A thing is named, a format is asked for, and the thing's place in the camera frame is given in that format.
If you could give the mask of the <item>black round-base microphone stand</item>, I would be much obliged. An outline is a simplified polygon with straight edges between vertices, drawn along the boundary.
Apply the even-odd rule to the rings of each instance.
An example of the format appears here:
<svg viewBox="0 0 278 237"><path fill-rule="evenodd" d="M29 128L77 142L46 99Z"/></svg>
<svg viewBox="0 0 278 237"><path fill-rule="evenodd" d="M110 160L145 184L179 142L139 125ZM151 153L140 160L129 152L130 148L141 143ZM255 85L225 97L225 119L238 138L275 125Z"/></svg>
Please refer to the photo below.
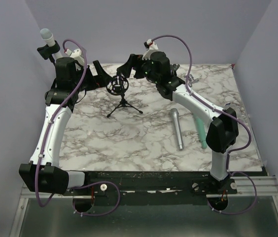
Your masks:
<svg viewBox="0 0 278 237"><path fill-rule="evenodd" d="M171 64L170 65L170 72L172 75L177 75L177 70L180 68L179 64Z"/></svg>

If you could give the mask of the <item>black left-corner microphone stand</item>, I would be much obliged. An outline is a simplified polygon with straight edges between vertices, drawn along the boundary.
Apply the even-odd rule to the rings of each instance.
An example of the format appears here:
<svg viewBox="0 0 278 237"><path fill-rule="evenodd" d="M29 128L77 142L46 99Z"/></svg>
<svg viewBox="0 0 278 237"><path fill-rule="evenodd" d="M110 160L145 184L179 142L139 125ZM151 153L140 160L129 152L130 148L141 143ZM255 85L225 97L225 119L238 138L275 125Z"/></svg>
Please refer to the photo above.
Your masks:
<svg viewBox="0 0 278 237"><path fill-rule="evenodd" d="M60 46L57 43L57 41L55 41L55 45L53 46L48 46L47 44L43 47L39 47L37 48L38 53L41 55L41 57L44 60L49 59L50 62L55 65L55 59L52 56L53 54L55 55L56 53L58 53L60 51Z"/></svg>

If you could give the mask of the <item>grey silver microphone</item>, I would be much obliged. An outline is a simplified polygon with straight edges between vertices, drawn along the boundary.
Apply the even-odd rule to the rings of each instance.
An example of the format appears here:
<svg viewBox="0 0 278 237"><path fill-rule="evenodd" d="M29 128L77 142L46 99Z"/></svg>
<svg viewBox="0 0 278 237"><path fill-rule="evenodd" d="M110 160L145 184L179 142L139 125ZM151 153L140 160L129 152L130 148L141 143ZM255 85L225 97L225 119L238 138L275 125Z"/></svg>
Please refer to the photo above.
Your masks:
<svg viewBox="0 0 278 237"><path fill-rule="evenodd" d="M179 122L179 112L176 108L172 108L170 110L170 115L173 123L175 141L177 143L177 147L180 151L184 149L183 138L181 134L180 122Z"/></svg>

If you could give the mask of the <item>white microphone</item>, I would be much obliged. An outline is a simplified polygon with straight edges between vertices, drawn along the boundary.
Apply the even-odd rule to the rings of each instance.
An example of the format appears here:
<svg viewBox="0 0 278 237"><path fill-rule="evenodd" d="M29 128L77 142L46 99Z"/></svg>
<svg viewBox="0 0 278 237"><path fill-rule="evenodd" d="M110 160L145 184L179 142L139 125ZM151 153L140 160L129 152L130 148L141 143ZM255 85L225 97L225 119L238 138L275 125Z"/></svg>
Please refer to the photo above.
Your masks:
<svg viewBox="0 0 278 237"><path fill-rule="evenodd" d="M51 31L47 28L43 28L40 30L40 35L41 35L41 38L45 41L45 43L48 45L48 46L53 46L55 45L55 40L54 40L54 37L53 37L53 34L51 33ZM59 51L58 53L56 53L54 55L55 59L59 59L59 58L62 58L62 54L61 52Z"/></svg>

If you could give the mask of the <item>mint green microphone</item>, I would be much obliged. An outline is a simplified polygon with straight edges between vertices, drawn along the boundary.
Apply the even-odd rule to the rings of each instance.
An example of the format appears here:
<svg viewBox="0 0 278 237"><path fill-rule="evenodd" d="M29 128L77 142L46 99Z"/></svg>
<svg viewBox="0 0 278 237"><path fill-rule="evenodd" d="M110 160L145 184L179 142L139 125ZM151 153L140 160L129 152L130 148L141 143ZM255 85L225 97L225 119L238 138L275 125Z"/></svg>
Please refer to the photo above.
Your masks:
<svg viewBox="0 0 278 237"><path fill-rule="evenodd" d="M199 141L201 143L201 147L202 147L202 149L206 149L207 143L206 143L206 132L205 132L204 123L197 116L194 116L194 120L195 120L195 125L196 125L196 130L198 133Z"/></svg>

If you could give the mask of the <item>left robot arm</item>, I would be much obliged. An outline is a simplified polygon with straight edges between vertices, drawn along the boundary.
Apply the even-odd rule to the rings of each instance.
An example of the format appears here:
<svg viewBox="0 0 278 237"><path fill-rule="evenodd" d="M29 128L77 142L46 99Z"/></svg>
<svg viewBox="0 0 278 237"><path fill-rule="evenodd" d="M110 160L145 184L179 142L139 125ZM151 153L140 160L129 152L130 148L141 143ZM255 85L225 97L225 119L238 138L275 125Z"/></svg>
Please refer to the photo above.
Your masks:
<svg viewBox="0 0 278 237"><path fill-rule="evenodd" d="M45 94L45 120L30 161L21 164L19 174L31 192L64 194L74 188L85 195L91 184L82 171L64 171L59 167L60 148L66 125L77 104L80 92L108 85L110 75L98 60L93 61L97 74L71 57L56 60L56 77Z"/></svg>

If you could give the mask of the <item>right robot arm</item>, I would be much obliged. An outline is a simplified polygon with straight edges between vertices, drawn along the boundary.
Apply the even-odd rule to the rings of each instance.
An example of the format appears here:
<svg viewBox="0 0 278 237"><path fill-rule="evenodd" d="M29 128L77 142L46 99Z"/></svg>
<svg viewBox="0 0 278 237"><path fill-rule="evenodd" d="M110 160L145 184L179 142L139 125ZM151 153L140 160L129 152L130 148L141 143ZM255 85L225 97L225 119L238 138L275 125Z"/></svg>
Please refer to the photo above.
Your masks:
<svg viewBox="0 0 278 237"><path fill-rule="evenodd" d="M213 177L208 181L208 188L217 194L226 188L227 151L239 134L236 112L232 108L223 109L187 90L185 81L176 74L178 68L170 63L164 52L157 51L147 60L142 55L131 54L127 62L117 68L117 75L128 79L134 70L136 79L145 78L155 84L163 98L182 105L208 126L206 143L212 150L210 175Z"/></svg>

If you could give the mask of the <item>silver metal faucet part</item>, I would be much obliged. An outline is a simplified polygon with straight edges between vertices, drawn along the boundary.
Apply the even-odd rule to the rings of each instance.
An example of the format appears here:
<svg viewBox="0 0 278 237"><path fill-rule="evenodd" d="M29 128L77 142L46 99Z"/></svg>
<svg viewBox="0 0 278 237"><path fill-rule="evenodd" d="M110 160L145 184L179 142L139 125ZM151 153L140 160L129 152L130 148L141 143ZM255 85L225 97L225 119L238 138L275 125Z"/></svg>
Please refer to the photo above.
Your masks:
<svg viewBox="0 0 278 237"><path fill-rule="evenodd" d="M188 85L189 85L190 87L192 87L192 85L193 85L194 83L199 82L199 79L194 78L192 74L187 75L187 78L188 78Z"/></svg>

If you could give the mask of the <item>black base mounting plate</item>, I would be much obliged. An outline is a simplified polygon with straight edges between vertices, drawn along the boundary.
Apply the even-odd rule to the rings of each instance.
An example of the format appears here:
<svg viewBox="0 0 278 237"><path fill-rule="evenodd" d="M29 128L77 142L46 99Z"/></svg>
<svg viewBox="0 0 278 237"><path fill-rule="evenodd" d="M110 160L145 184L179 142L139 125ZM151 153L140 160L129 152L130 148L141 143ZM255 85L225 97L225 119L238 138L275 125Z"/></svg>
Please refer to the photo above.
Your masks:
<svg viewBox="0 0 278 237"><path fill-rule="evenodd" d="M236 194L235 180L216 181L208 171L86 171L91 188L70 189L64 196L96 206L205 205L208 197Z"/></svg>

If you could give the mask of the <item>aluminium rail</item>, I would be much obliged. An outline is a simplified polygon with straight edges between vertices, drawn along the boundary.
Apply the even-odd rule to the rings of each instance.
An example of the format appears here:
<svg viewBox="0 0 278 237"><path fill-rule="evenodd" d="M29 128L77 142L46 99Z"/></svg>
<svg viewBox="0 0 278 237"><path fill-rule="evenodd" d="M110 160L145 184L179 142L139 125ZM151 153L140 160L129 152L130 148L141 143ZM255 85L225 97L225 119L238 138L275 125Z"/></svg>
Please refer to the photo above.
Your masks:
<svg viewBox="0 0 278 237"><path fill-rule="evenodd" d="M206 194L209 198L221 197L222 194L227 195L228 197L253 197L256 193L258 196L278 196L278 182L275 176L251 176L251 179L255 185L253 187L252 182L246 177L233 177L234 183L230 188L223 188L222 191L219 191L217 194ZM200 186L192 185L191 191L194 191L192 194L204 195L205 190L200 189ZM122 190L119 189L121 196L126 194L182 194L182 189L166 188L163 190L148 190L148 191L135 191L135 190ZM40 198L47 199L50 194L40 193ZM82 194L78 191L68 191L64 195L55 194L54 198L91 198L91 194ZM30 190L23 185L20 198L35 198L35 193L30 192Z"/></svg>

